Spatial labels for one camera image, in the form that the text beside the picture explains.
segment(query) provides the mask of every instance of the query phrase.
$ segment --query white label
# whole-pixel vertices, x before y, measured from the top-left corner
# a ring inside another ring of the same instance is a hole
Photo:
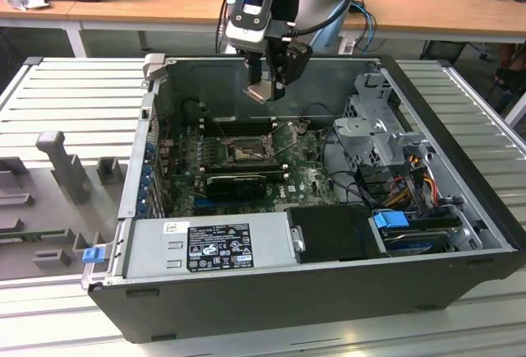
[[[171,221],[164,223],[165,234],[185,234],[188,232],[190,221]]]
[[[252,256],[238,256],[238,262],[252,261]]]
[[[244,5],[243,11],[246,14],[252,14],[253,16],[257,16],[261,13],[261,6],[255,6],[255,5]]]

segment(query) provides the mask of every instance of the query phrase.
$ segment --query floor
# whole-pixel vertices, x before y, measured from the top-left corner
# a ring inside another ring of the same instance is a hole
[[[0,38],[0,89],[2,90],[26,57],[73,56],[63,30],[8,28],[3,32],[8,42]],[[90,30],[82,34],[93,57],[144,57],[148,53],[140,49],[138,34],[133,31]],[[214,52],[214,34],[148,32],[147,38],[151,47],[150,52],[172,55],[211,55]],[[377,49],[382,42],[381,39],[375,39],[370,48]],[[484,49],[484,44],[474,45]],[[418,59],[422,46],[421,40],[389,39],[378,50],[371,53],[387,53],[397,59]],[[490,59],[483,61],[479,59],[480,53],[476,49],[466,46],[454,65],[464,79],[482,96],[486,96],[492,88],[493,75],[499,64],[496,45],[490,44],[488,49]],[[490,104],[495,106],[499,96],[500,91],[496,89],[489,99]]]

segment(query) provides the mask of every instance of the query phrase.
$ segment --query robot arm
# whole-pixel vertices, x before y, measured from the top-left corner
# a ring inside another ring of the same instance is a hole
[[[350,0],[342,9],[348,10],[349,3]],[[299,0],[236,0],[233,5],[226,35],[230,44],[245,58],[247,93],[258,102],[281,99],[285,86],[303,74],[312,49],[295,38],[332,22],[324,21],[307,30],[295,30],[298,8]],[[269,81],[261,80],[263,54],[269,64]]]

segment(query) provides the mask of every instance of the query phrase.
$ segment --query yellow wire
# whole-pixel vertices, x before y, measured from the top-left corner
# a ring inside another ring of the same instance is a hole
[[[409,188],[405,188],[403,192],[401,192],[399,195],[397,195],[396,197],[394,197],[393,199],[391,199],[390,201],[388,201],[385,205],[386,206],[391,206],[397,202],[400,202],[402,201],[406,196],[408,196],[409,194]]]

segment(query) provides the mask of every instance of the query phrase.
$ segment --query black plastic cover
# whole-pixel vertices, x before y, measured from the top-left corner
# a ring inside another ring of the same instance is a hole
[[[302,231],[300,262],[352,261],[380,257],[363,206],[298,206],[287,209],[291,227]]]

